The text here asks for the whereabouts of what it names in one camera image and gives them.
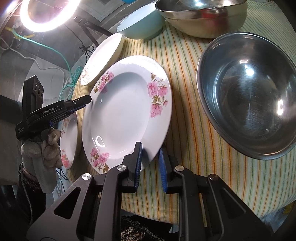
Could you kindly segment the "gloved left hand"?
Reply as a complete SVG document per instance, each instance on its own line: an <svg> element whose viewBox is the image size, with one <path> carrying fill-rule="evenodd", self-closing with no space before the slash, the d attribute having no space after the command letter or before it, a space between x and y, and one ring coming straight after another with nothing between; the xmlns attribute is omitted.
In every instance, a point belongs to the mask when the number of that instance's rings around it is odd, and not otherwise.
<svg viewBox="0 0 296 241"><path fill-rule="evenodd" d="M57 183L56 169L63 166L59 140L61 132L51 128L44 141L27 141L21 146L23 173L45 194L52 193Z"/></svg>

